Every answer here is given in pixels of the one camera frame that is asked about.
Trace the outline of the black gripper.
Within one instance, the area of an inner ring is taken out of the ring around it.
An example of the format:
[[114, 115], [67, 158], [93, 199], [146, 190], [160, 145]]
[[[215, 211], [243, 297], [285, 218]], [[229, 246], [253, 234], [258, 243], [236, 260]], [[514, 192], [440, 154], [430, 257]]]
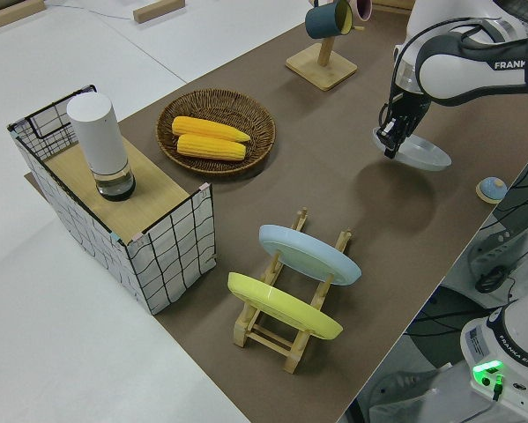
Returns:
[[431, 100], [424, 94], [410, 93], [399, 86], [393, 89], [390, 120], [376, 131], [386, 157], [395, 158], [399, 146], [413, 134], [430, 105]]

